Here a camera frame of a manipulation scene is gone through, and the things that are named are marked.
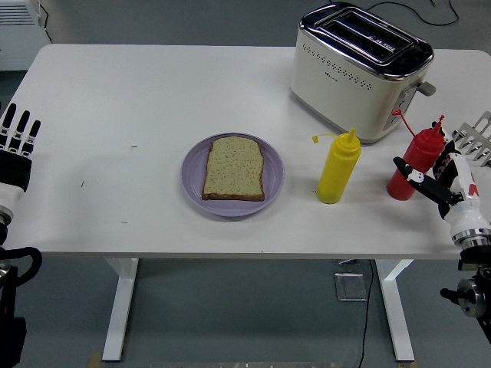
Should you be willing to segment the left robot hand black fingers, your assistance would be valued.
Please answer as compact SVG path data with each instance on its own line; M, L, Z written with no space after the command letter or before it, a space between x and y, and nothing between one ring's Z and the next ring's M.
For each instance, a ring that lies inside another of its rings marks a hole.
M27 191L31 175L31 154L41 128L35 120L28 127L30 112L25 110L14 122L17 106L11 103L1 122L1 223L8 225L14 217L17 201Z

